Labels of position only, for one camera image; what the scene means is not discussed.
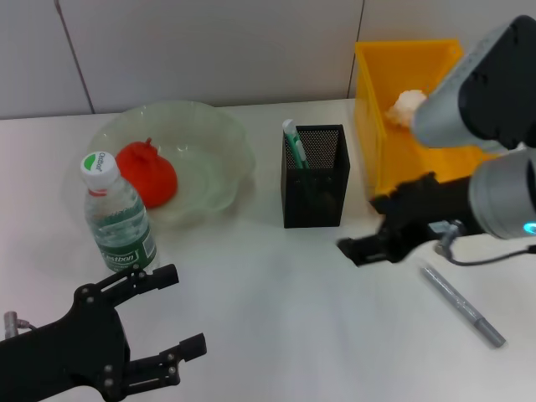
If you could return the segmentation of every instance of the clear bowl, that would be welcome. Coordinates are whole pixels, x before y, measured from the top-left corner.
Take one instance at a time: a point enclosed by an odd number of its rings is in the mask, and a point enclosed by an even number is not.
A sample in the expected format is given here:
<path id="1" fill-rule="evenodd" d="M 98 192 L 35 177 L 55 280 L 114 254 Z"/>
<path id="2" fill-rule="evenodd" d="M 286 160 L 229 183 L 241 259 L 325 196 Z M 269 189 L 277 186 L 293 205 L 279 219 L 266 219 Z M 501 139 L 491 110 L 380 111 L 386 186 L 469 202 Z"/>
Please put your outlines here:
<path id="1" fill-rule="evenodd" d="M 149 137 L 178 176 L 177 194 L 148 210 L 157 224 L 180 224 L 228 207 L 240 181 L 255 168 L 245 129 L 237 120 L 212 106 L 185 100 L 121 113 L 95 134 L 88 152 L 117 155 L 131 142 Z"/>

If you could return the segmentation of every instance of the bottle cap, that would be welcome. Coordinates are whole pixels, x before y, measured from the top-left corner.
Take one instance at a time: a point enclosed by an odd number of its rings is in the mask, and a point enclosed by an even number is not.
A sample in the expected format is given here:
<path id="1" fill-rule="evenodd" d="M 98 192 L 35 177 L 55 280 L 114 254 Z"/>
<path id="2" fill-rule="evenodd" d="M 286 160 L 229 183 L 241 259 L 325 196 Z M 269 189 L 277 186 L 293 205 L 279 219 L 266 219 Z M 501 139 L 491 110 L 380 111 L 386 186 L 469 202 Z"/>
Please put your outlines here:
<path id="1" fill-rule="evenodd" d="M 82 178 L 90 190 L 103 190 L 120 176 L 116 159 L 108 152 L 97 151 L 86 156 L 80 164 Z"/>

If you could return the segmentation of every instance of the white wall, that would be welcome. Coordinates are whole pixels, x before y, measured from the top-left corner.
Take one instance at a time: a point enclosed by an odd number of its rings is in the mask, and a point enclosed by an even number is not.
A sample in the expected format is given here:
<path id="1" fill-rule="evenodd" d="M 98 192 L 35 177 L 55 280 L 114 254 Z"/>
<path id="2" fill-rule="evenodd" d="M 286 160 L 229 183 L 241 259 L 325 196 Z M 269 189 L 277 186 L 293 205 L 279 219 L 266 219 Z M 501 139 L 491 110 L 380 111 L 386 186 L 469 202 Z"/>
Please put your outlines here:
<path id="1" fill-rule="evenodd" d="M 53 0 L 0 2 L 0 119 L 90 113 Z"/>
<path id="2" fill-rule="evenodd" d="M 468 50 L 521 14 L 536 18 L 536 0 L 366 0 L 359 40 L 458 38 Z"/>
<path id="3" fill-rule="evenodd" d="M 97 112 L 343 98 L 362 0 L 62 0 Z"/>

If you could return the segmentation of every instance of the red fruit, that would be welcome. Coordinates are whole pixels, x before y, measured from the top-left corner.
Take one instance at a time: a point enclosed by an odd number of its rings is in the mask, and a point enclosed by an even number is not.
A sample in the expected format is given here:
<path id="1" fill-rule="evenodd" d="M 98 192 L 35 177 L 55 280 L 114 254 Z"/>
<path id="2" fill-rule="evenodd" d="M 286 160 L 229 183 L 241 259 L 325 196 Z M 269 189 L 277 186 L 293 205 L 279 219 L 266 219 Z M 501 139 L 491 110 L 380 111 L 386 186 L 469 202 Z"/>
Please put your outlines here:
<path id="1" fill-rule="evenodd" d="M 117 154 L 116 162 L 121 176 L 137 190 L 147 208 L 165 204 L 177 192 L 175 169 L 158 156 L 151 138 L 128 144 Z"/>

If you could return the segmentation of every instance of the pen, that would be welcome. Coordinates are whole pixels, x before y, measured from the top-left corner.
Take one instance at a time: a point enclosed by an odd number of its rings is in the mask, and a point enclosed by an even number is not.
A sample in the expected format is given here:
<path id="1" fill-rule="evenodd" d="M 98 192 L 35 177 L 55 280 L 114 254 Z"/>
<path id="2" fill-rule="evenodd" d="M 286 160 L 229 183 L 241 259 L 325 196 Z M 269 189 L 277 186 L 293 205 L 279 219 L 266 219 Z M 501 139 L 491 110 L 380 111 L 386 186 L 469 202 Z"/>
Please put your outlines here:
<path id="1" fill-rule="evenodd" d="M 481 333 L 495 348 L 506 339 L 439 272 L 429 265 L 421 268 L 426 279 Z"/>
<path id="2" fill-rule="evenodd" d="M 292 119 L 283 121 L 283 132 L 285 132 L 288 145 L 291 147 L 292 156 L 296 162 L 296 166 L 299 169 L 309 168 L 309 162 L 307 161 L 307 155 L 305 149 L 303 149 L 303 143 L 300 139 L 300 134 L 296 129 L 296 124 Z"/>

